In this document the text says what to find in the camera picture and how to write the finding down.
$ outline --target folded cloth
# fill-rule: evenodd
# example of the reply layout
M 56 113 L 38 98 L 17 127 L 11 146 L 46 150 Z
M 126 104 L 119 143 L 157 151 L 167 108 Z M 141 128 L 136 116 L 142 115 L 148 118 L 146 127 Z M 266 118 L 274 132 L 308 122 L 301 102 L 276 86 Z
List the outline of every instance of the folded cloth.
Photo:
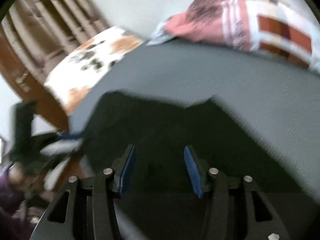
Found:
M 22 191 L 13 189 L 8 180 L 10 166 L 3 169 L 0 174 L 0 232 L 5 240 L 28 240 L 34 230 L 34 225 L 28 221 L 13 219 L 13 213 L 24 201 Z
M 186 12 L 169 19 L 164 31 L 194 42 L 281 56 L 320 73 L 320 28 L 282 0 L 194 0 Z

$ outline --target gray surface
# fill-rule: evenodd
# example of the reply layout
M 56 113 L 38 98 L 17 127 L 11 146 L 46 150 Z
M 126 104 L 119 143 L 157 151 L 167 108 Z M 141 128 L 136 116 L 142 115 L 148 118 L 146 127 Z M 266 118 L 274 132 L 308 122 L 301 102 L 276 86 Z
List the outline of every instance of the gray surface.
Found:
M 185 106 L 214 97 L 319 201 L 318 76 L 228 48 L 183 41 L 144 44 L 127 54 L 71 116 L 81 130 L 99 97 L 113 90 Z

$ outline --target curtain fold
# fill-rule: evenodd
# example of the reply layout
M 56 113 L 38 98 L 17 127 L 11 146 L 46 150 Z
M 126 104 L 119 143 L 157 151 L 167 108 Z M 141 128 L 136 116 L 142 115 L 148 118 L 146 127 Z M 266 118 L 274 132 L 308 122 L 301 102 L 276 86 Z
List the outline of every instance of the curtain fold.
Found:
M 91 0 L 16 0 L 1 24 L 41 84 L 69 53 L 109 27 Z

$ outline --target wooden door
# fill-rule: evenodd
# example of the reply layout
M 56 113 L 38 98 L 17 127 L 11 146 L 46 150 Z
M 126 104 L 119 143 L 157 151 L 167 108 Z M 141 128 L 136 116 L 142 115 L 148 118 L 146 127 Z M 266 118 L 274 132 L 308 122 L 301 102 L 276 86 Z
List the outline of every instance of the wooden door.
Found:
M 0 28 L 0 73 L 22 100 L 37 100 L 36 114 L 68 131 L 68 116 L 52 94 L 47 91 L 26 69 L 10 46 Z

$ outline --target brown curtain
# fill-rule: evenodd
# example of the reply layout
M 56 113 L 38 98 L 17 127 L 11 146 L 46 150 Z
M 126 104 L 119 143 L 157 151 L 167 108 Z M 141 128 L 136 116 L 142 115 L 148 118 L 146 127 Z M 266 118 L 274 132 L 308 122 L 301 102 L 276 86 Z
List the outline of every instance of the brown curtain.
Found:
M 10 45 L 41 84 L 70 52 L 108 27 L 91 0 L 16 0 L 2 21 Z

